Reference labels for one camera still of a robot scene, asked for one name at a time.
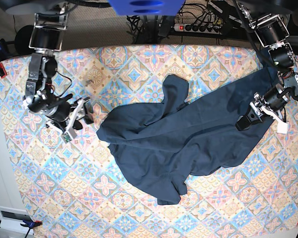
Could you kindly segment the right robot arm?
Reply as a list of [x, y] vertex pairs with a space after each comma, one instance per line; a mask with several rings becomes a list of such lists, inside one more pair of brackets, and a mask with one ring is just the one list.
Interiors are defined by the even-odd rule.
[[78, 98], [72, 104], [71, 93], [55, 95], [52, 78], [58, 73], [54, 53], [62, 49], [69, 13], [77, 5], [71, 0], [0, 0], [0, 8], [11, 15], [34, 14], [28, 47], [31, 54], [25, 83], [24, 106], [33, 114], [48, 118], [46, 127], [60, 134], [65, 142], [77, 137], [77, 131], [93, 123], [90, 98]]

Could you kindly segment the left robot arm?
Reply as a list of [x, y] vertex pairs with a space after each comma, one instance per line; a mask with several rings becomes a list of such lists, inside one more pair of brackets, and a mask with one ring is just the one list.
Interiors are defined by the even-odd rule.
[[243, 131], [271, 117], [277, 121], [277, 132], [286, 134], [288, 121], [282, 109], [291, 100], [298, 101], [298, 59], [287, 42], [290, 34], [281, 16], [291, 13], [294, 6], [278, 0], [235, 0], [233, 4], [252, 47], [259, 53], [251, 37], [253, 33], [270, 55], [269, 58], [261, 55], [261, 59], [277, 70], [280, 80], [263, 96], [254, 94], [254, 100], [235, 126]]

